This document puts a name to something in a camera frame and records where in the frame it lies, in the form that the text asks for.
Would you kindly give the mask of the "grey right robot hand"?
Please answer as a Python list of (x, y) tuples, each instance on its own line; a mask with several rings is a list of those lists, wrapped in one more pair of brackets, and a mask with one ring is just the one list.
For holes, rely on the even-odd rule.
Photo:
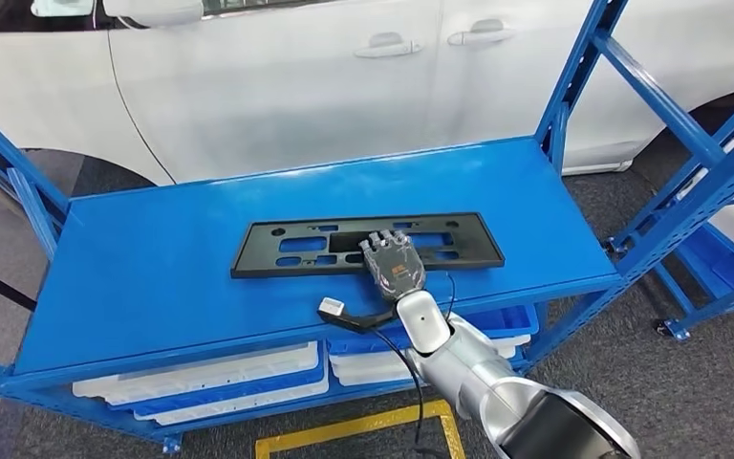
[(423, 289), (424, 265), (412, 239), (403, 231), (382, 229), (369, 232), (358, 246), (365, 266), (385, 300), (395, 303)]

